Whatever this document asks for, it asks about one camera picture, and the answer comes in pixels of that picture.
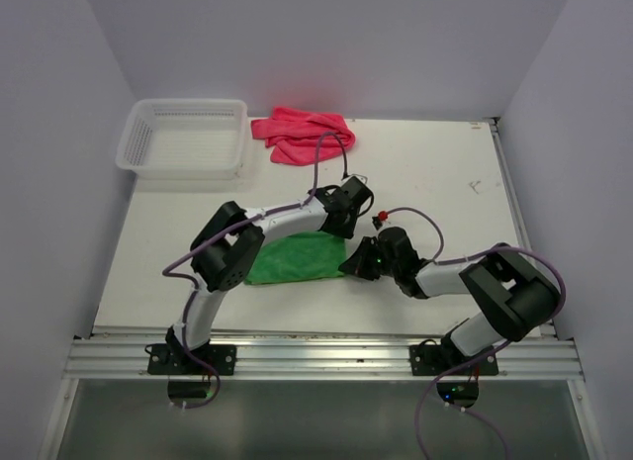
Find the green towel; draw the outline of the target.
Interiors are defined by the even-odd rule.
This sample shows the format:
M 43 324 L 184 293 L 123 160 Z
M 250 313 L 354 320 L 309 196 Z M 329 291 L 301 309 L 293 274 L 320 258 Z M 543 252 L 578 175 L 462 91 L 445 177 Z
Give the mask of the green towel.
M 303 232 L 268 243 L 257 254 L 244 283 L 251 286 L 341 277 L 345 240 L 324 232 Z

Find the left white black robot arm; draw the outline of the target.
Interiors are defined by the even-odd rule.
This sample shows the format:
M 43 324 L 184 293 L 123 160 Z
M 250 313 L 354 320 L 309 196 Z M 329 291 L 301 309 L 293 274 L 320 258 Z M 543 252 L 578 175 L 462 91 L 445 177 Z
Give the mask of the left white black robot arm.
M 363 206 L 374 194 L 357 176 L 341 185 L 314 187 L 308 195 L 278 207 L 222 204 L 196 236 L 190 251 L 163 269 L 166 278 L 186 279 L 191 291 L 182 315 L 167 331 L 170 360 L 183 373 L 199 371 L 212 324 L 228 291 L 241 284 L 260 250 L 287 236 L 319 231 L 349 239 Z

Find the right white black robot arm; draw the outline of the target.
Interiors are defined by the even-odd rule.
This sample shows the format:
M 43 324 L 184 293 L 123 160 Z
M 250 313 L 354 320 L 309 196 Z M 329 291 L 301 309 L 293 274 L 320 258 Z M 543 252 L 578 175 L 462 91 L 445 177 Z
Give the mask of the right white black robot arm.
M 440 341 L 442 365 L 459 374 L 494 344 L 517 342 L 558 312 L 563 284 L 552 283 L 528 260 L 531 256 L 499 243 L 471 257 L 434 261 L 418 256 L 404 229 L 389 228 L 364 237 L 338 270 L 368 281 L 390 277 L 406 296 L 419 300 L 471 296 L 479 312 Z

